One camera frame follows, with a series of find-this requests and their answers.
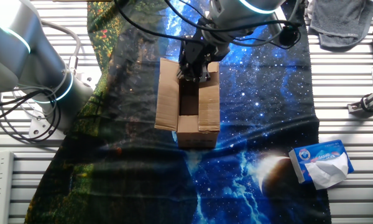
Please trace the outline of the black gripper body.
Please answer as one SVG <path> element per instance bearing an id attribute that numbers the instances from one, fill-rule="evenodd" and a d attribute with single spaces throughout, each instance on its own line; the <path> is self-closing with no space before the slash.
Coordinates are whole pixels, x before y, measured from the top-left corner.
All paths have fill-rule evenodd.
<path id="1" fill-rule="evenodd" d="M 208 64 L 221 61 L 230 51 L 228 43 L 210 43 L 202 34 L 183 40 L 178 58 L 182 72 L 206 72 Z"/>

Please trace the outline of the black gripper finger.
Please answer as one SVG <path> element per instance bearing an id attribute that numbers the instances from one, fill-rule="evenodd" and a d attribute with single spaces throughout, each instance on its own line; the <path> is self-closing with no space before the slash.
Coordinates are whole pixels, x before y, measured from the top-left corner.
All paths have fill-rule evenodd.
<path id="1" fill-rule="evenodd" d="M 193 64 L 192 65 L 192 78 L 193 82 L 208 82 L 211 80 L 210 73 L 208 71 L 208 64 Z"/>
<path id="2" fill-rule="evenodd" d="M 177 78 L 179 80 L 191 81 L 191 70 L 187 67 L 179 67 Z"/>

